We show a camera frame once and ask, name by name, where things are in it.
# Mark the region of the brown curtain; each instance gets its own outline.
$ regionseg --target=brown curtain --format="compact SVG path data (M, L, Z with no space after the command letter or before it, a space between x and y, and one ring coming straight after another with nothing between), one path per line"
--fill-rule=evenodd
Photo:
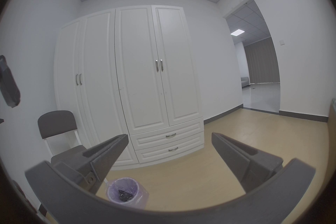
M266 38L245 48L250 83L280 82L279 66L272 38Z

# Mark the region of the white wardrobe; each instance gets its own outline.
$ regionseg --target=white wardrobe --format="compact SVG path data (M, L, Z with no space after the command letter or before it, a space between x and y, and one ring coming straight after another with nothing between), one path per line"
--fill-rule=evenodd
M74 114L86 148L129 135L112 169L157 164L204 147L183 8L123 7L66 24L56 45L54 83L57 108Z

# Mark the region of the gray sofa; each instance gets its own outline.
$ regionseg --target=gray sofa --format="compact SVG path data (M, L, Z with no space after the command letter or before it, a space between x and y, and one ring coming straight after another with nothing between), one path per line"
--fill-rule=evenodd
M245 87L245 86L250 86L250 80L248 76L244 76L241 79L241 86Z

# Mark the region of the wardrobe door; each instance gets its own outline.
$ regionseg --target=wardrobe door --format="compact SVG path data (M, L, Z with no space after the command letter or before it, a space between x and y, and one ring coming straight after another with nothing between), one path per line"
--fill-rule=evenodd
M151 6L116 9L115 61L129 133L168 127Z
M90 147L91 141L84 125L86 118L81 114L82 99L78 83L80 30L80 20L75 20L61 28L55 48L54 86L57 109L73 113L80 140L85 147Z
M80 89L95 144L119 134L128 134L118 91L114 16L113 9L83 19L79 51ZM138 163L138 160L129 142L114 166L133 163Z
M183 8L152 6L169 125L202 116L199 82Z

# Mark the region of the white tile floor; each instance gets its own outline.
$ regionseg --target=white tile floor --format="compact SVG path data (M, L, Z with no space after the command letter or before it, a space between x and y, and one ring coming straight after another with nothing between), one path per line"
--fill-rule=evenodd
M242 91L244 107L279 112L280 83L251 84Z

